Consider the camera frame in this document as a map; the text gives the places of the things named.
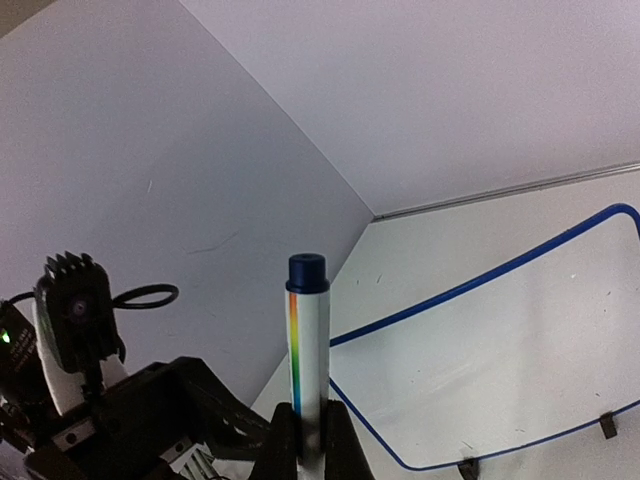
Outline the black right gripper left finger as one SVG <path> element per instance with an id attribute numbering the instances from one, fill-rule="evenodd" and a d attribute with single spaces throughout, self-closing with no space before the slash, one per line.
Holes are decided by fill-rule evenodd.
<path id="1" fill-rule="evenodd" d="M 296 480 L 297 423 L 290 403 L 275 410 L 267 438 L 250 473 L 250 480 Z"/>

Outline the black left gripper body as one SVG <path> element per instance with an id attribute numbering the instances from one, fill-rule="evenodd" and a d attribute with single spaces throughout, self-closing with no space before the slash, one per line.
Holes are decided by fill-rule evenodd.
<path id="1" fill-rule="evenodd" d="M 206 444 L 257 458 L 270 430 L 199 358 L 155 362 L 49 423 L 24 459 L 32 479 L 169 479 L 165 453 Z"/>

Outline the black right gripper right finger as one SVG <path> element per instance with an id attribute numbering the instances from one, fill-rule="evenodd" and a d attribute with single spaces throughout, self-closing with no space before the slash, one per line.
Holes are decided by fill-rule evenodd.
<path id="1" fill-rule="evenodd" d="M 374 479 L 349 411 L 341 401 L 328 401 L 325 441 L 325 479 Z"/>

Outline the white blue marker pen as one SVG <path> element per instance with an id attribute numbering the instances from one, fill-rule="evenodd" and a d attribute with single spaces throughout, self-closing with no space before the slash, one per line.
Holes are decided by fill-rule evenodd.
<path id="1" fill-rule="evenodd" d="M 322 479 L 330 323 L 330 282 L 324 256 L 300 253 L 289 258 L 285 307 L 299 477 Z"/>

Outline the blue framed whiteboard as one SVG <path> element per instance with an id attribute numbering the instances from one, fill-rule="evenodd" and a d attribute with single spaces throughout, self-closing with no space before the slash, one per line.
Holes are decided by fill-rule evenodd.
<path id="1" fill-rule="evenodd" d="M 639 213 L 608 206 L 331 342 L 332 391 L 402 469 L 544 444 L 639 404 Z"/>

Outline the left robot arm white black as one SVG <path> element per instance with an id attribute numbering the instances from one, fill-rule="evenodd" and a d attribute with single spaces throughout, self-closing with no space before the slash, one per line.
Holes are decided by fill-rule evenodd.
<path id="1" fill-rule="evenodd" d="M 193 444 L 222 459 L 254 460 L 270 424 L 200 359 L 156 362 L 94 403 L 56 411 L 34 326 L 1 304 L 1 438 L 24 453 L 30 479 L 175 479 Z"/>

